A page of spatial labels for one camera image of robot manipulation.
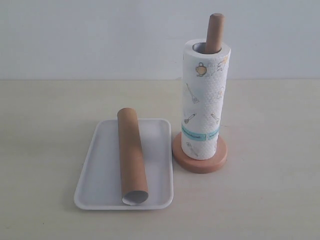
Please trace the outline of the white printed paper towel roll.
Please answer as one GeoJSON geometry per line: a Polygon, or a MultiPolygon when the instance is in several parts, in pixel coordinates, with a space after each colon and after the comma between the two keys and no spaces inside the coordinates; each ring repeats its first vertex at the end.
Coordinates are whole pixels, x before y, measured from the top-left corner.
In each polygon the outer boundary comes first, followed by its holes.
{"type": "Polygon", "coordinates": [[[182,61],[181,147],[195,160],[217,151],[231,49],[225,43],[214,54],[205,53],[205,40],[188,41],[182,61]]]}

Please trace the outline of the brown cardboard tube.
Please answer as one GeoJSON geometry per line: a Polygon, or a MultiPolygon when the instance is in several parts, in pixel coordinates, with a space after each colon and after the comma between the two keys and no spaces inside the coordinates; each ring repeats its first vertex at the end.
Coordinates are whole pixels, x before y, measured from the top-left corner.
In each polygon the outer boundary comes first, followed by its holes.
{"type": "Polygon", "coordinates": [[[122,202],[139,205],[148,197],[145,161],[137,113],[122,108],[117,113],[122,202]]]}

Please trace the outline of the wooden paper towel holder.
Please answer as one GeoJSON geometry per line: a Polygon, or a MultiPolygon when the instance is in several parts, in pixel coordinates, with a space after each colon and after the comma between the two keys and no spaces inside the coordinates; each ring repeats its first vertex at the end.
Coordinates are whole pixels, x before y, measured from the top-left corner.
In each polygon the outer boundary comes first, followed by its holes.
{"type": "MultiPolygon", "coordinates": [[[[223,43],[225,17],[221,13],[214,13],[209,17],[207,35],[205,40],[205,54],[218,53],[223,43]]],[[[226,142],[218,135],[217,149],[213,157],[206,160],[196,160],[186,155],[182,149],[182,123],[181,131],[174,138],[172,152],[176,162],[185,170],[207,174],[219,170],[227,160],[228,148],[226,142]]]]}

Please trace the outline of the white rectangular plastic tray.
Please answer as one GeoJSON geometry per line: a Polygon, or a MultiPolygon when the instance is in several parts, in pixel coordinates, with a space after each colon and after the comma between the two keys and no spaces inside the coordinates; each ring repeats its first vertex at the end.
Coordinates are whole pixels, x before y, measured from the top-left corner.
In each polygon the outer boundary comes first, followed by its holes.
{"type": "Polygon", "coordinates": [[[138,120],[148,199],[138,205],[122,202],[118,122],[97,124],[74,193],[82,210],[137,211],[168,207],[174,197],[171,124],[162,118],[138,120]]]}

